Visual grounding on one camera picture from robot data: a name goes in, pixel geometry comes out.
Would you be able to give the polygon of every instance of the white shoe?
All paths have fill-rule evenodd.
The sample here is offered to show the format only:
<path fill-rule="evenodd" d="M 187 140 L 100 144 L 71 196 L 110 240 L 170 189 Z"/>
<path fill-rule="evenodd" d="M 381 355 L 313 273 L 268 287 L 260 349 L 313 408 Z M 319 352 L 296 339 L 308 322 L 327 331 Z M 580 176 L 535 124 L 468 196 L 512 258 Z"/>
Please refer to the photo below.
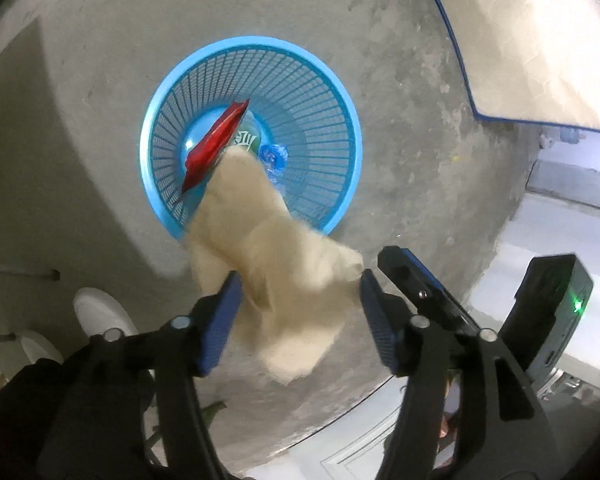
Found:
<path fill-rule="evenodd" d="M 97 288 L 81 288 L 74 297 L 74 310 L 87 337 L 119 328 L 125 335 L 137 335 L 138 329 L 115 298 Z"/>
<path fill-rule="evenodd" d="M 26 330 L 18 334 L 18 339 L 31 364 L 38 359 L 52 359 L 62 363 L 62 354 L 46 337 L 41 336 L 38 332 Z"/>

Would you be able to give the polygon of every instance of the white wall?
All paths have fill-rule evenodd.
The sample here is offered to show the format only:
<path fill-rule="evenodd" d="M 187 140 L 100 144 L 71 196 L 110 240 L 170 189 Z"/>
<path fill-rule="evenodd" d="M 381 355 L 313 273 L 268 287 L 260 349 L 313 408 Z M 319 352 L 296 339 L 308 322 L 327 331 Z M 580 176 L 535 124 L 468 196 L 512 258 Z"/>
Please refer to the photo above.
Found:
<path fill-rule="evenodd" d="M 538 158 L 600 171 L 600 134 L 583 134 L 586 138 L 580 139 L 578 144 L 556 142 L 552 147 L 540 150 Z"/>
<path fill-rule="evenodd" d="M 249 469 L 246 475 L 255 480 L 312 480 L 304 476 L 300 466 L 289 455 Z"/>
<path fill-rule="evenodd" d="M 571 252 L 575 252 L 584 264 L 594 280 L 594 288 L 565 354 L 598 370 L 593 374 L 599 379 L 594 384 L 600 387 L 599 211 L 551 198 L 525 195 L 515 217 L 498 238 L 496 257 L 472 290 L 470 306 L 499 323 L 504 322 L 531 258 Z M 582 376 L 576 370 L 565 370 Z"/>

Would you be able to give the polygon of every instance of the gray concrete surface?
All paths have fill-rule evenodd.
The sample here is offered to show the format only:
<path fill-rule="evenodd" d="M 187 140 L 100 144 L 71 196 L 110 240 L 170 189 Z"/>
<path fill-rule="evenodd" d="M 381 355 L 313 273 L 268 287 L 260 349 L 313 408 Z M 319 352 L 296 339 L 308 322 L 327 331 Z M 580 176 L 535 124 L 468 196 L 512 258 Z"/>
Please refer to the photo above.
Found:
<path fill-rule="evenodd" d="M 116 297 L 140 330 L 197 298 L 185 251 L 149 207 L 138 170 L 145 107 L 166 73 L 222 38 L 263 34 L 341 78 L 364 132 L 362 177 L 333 236 L 369 266 L 411 248 L 462 296 L 522 195 L 536 128 L 479 123 L 433 0 L 11 0 L 0 12 L 0 263 L 54 267 L 58 283 L 0 274 L 0 333 L 30 328 L 64 353 L 86 340 L 71 300 Z M 15 346 L 0 347 L 14 373 Z M 387 377 L 361 312 L 309 377 L 270 381 L 235 344 L 203 402 L 230 469 L 343 413 Z"/>

